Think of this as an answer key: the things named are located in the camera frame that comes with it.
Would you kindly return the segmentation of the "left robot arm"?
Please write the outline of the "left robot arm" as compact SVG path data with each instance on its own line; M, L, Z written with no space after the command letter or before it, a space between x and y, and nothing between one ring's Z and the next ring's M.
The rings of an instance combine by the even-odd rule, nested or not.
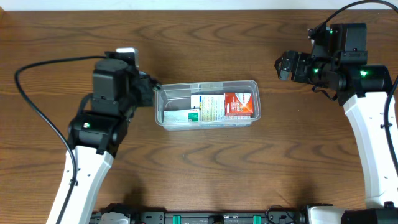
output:
M93 91L84 96L68 127L63 177L48 223L88 223L99 189L139 107L154 104L160 83L139 70L133 47L106 52L95 63Z

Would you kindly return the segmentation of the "clear plastic container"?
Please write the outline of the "clear plastic container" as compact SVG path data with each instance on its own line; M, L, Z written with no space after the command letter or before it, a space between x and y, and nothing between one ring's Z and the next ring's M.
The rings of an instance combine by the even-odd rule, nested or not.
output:
M229 92L252 94L254 114L250 119L164 123L164 111L192 109L190 102L192 95L215 95ZM260 117L259 89L254 80L169 84L163 85L155 94L155 121L168 131L245 127L259 120Z

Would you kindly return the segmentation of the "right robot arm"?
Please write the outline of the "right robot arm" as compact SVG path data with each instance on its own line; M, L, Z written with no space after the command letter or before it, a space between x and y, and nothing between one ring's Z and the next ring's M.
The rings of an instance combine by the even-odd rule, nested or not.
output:
M362 210L307 205L296 223L397 223L397 121L394 84L386 66L368 64L364 23L308 30L309 54L286 51L275 61L281 80L335 91L353 129L365 183Z

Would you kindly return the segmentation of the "white Panadol box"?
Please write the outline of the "white Panadol box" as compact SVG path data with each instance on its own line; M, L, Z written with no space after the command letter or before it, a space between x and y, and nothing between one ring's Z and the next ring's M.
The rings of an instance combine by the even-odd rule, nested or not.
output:
M201 120L200 109L164 111L164 123L191 123Z

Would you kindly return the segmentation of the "red orange medicine box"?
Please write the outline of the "red orange medicine box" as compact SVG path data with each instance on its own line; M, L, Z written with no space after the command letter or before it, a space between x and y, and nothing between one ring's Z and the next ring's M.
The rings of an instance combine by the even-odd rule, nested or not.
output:
M251 116L254 113L251 93L225 93L224 107L226 116Z

